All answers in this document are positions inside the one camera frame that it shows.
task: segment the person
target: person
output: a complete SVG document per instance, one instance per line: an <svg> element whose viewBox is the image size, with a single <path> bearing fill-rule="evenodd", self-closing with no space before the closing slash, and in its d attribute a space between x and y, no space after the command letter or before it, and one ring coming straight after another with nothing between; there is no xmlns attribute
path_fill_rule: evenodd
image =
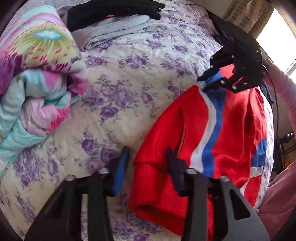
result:
<svg viewBox="0 0 296 241"><path fill-rule="evenodd" d="M276 93L289 111L290 121L296 133L296 84L272 61L269 75ZM271 80L265 75L263 80L272 87ZM259 208L258 216L264 224L270 238L274 238L283 227L296 206L296 162L280 173L269 185Z"/></svg>

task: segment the screw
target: screw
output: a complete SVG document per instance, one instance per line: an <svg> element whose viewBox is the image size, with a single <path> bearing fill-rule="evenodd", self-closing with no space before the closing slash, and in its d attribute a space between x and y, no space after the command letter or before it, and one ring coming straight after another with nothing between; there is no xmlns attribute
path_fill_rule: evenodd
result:
<svg viewBox="0 0 296 241"><path fill-rule="evenodd" d="M188 169L186 169L186 172L191 175L197 174L197 170L194 168L188 168Z"/></svg>
<svg viewBox="0 0 296 241"><path fill-rule="evenodd" d="M74 175L67 175L67 176L65 177L65 180L66 180L67 182L74 181L75 179L76 179L76 177L75 177Z"/></svg>
<svg viewBox="0 0 296 241"><path fill-rule="evenodd" d="M100 170L98 170L99 174L108 174L109 173L109 169L108 168L101 168Z"/></svg>
<svg viewBox="0 0 296 241"><path fill-rule="evenodd" d="M230 181L229 177L227 177L227 176L221 176L220 180L225 182L225 183Z"/></svg>

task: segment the folded gray towel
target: folded gray towel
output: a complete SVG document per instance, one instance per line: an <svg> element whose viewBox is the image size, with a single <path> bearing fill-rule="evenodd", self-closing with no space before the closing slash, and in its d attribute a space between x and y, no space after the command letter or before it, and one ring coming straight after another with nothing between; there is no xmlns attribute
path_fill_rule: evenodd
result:
<svg viewBox="0 0 296 241"><path fill-rule="evenodd" d="M67 13L62 20L67 24ZM146 31L152 21L147 15L106 18L71 34L79 48L87 51L115 37Z"/></svg>

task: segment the window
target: window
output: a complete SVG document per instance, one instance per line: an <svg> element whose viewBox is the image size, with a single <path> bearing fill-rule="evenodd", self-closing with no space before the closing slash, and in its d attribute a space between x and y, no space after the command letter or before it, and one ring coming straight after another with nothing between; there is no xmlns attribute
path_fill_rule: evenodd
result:
<svg viewBox="0 0 296 241"><path fill-rule="evenodd" d="M257 41L275 65L296 82L296 37L277 10L273 11Z"/></svg>

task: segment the bed sheet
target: bed sheet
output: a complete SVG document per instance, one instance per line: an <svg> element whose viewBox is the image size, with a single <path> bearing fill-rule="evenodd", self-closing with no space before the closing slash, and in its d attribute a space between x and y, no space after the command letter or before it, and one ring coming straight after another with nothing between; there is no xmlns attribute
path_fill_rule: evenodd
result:
<svg viewBox="0 0 296 241"><path fill-rule="evenodd" d="M42 4L56 8L84 0L29 0L15 16ZM42 206L64 176L84 177L118 156L124 145L131 160L161 113L209 68L210 56L221 46L214 40L213 23L192 2L161 0L162 19L146 32L108 41L82 53L89 84L68 118L44 143L24 150L0 184L0 208L24 238ZM258 207L273 165L272 110L265 99L268 123L267 155ZM133 175L128 167L123 191L108 199L115 240L179 240L170 231L127 209ZM82 236L87 239L86 199L81 214Z"/></svg>

